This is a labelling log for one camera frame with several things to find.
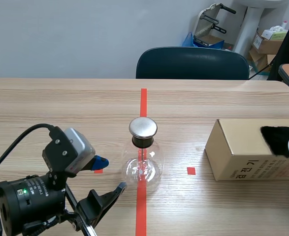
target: black office chair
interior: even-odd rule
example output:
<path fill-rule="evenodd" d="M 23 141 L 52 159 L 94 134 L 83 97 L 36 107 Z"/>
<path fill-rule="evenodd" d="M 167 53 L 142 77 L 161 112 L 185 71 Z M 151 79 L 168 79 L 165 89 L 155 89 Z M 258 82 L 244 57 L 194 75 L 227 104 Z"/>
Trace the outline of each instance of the black office chair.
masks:
<path fill-rule="evenodd" d="M 193 47 L 153 48 L 142 54 L 137 79 L 248 80 L 249 68 L 238 53 Z"/>

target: black cable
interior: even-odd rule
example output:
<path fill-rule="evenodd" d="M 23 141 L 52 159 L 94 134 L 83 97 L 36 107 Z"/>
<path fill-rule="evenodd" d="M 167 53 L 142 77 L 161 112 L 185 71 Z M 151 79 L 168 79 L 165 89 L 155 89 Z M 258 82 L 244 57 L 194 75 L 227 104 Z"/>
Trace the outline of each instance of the black cable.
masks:
<path fill-rule="evenodd" d="M 253 75 L 252 77 L 250 77 L 248 80 L 252 79 L 253 77 L 255 77 L 257 74 L 259 74 L 260 72 L 262 72 L 263 70 L 265 70 L 266 68 L 272 66 L 273 62 L 274 62 L 274 58 L 272 59 L 272 61 L 270 62 L 270 64 L 268 64 L 267 66 L 265 66 L 263 69 L 261 69 L 260 71 L 258 71 L 255 75 Z"/>
<path fill-rule="evenodd" d="M 8 149 L 2 154 L 2 156 L 0 157 L 0 164 L 2 163 L 2 161 L 10 154 L 10 152 L 16 147 L 16 145 L 18 145 L 18 143 L 25 138 L 29 133 L 31 133 L 32 131 L 39 129 L 39 128 L 47 128 L 50 131 L 53 130 L 54 126 L 50 125 L 50 124 L 36 124 L 30 128 L 28 128 L 27 130 L 25 130 L 9 147 Z"/>

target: black mount handle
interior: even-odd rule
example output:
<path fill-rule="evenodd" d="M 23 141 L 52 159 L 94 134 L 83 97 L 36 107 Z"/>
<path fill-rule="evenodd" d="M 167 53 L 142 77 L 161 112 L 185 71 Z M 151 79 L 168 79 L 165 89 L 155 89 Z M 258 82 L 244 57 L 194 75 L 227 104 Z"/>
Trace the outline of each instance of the black mount handle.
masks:
<path fill-rule="evenodd" d="M 236 14 L 235 10 L 233 10 L 233 9 L 227 7 L 227 6 L 224 6 L 222 3 L 220 4 L 220 6 L 221 6 L 221 9 L 224 9 L 225 11 L 228 11 L 228 12 L 230 12 L 232 14 Z"/>

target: cardboard box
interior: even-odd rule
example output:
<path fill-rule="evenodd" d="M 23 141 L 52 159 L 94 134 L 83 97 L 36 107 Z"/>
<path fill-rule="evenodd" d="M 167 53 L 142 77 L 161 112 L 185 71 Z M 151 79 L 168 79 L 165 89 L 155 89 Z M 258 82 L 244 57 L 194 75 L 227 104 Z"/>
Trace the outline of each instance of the cardboard box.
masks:
<path fill-rule="evenodd" d="M 212 35 L 206 35 L 201 38 L 196 38 L 194 41 L 195 45 L 201 48 L 215 48 L 215 49 L 221 49 L 224 45 L 224 39 L 221 39 L 219 37 L 215 37 Z"/>
<path fill-rule="evenodd" d="M 253 67 L 254 71 L 257 73 L 264 67 L 269 65 L 276 55 L 259 54 L 253 47 L 249 51 L 249 64 Z M 264 69 L 259 75 L 269 75 L 271 66 Z"/>
<path fill-rule="evenodd" d="M 267 40 L 261 37 L 260 34 L 256 32 L 253 42 L 253 48 L 255 48 L 255 50 L 259 54 L 275 55 L 278 53 L 281 44 L 282 40 Z"/>
<path fill-rule="evenodd" d="M 287 30 L 280 32 L 264 30 L 261 36 L 268 40 L 283 40 L 286 37 L 287 32 Z"/>
<path fill-rule="evenodd" d="M 289 158 L 275 156 L 262 126 L 287 126 L 289 119 L 218 119 L 205 150 L 216 180 L 289 179 Z"/>

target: cardboard box stack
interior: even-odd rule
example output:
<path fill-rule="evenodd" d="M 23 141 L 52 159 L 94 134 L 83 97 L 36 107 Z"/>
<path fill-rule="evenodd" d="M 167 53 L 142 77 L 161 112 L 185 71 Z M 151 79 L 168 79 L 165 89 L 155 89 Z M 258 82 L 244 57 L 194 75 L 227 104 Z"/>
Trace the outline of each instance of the cardboard box stack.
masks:
<path fill-rule="evenodd" d="M 273 40 L 276 37 L 270 37 L 270 40 L 263 37 L 264 32 L 256 32 L 252 48 L 249 51 L 249 65 L 257 73 L 267 66 L 276 56 L 283 39 Z M 269 75 L 271 67 L 266 68 L 259 75 Z"/>

